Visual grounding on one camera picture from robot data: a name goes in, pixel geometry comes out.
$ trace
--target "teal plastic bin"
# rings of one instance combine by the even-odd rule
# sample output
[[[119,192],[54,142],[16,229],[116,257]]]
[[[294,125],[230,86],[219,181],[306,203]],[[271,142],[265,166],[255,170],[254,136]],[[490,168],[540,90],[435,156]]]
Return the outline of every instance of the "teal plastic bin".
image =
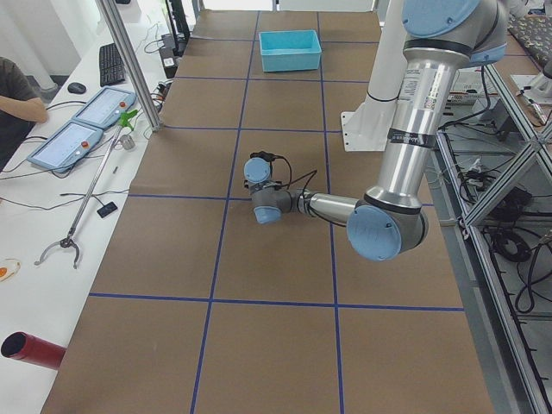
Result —
[[[315,30],[260,32],[260,58],[265,72],[318,69],[322,49]]]

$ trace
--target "small black box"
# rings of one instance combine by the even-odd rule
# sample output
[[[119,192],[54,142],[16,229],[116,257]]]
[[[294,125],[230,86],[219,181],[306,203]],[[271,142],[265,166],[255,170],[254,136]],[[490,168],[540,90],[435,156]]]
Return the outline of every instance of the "small black box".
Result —
[[[176,60],[174,51],[171,47],[160,47],[159,56],[161,57],[161,63],[163,64],[163,70],[165,70],[165,76],[167,79],[174,78],[176,70],[179,68],[179,63]]]
[[[97,209],[97,213],[100,215],[100,217],[104,218],[115,210],[117,210],[117,206],[115,205],[115,203],[111,201],[110,203],[107,203],[102,208]]]

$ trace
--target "computer mouse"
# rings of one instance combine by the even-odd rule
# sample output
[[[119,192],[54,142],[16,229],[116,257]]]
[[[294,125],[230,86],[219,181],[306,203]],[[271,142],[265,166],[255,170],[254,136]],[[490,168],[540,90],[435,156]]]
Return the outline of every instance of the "computer mouse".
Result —
[[[78,93],[82,95],[86,92],[86,86],[80,84],[79,82],[72,82],[67,86],[67,90],[71,93]]]

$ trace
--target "blue joint cap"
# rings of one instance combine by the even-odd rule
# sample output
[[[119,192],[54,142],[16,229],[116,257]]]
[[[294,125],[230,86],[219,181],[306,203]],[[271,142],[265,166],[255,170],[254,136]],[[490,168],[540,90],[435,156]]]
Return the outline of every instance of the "blue joint cap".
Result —
[[[269,224],[277,222],[282,217],[282,212],[277,207],[267,205],[253,209],[258,224]]]
[[[347,220],[347,238],[356,253],[373,261],[394,258],[402,246],[397,224],[372,205],[354,209]]]
[[[506,54],[506,44],[472,54],[467,67],[488,65],[498,62]]]
[[[481,0],[405,0],[403,25],[415,37],[444,35],[460,26]]]
[[[251,158],[243,166],[243,174],[250,183],[262,183],[270,178],[270,164],[262,158]]]

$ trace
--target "keyboard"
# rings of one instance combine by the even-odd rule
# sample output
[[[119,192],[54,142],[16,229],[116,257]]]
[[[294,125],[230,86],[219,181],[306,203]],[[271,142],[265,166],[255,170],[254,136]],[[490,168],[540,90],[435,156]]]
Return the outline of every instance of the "keyboard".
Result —
[[[124,64],[115,43],[100,47],[99,62],[100,86],[118,84],[124,80]]]

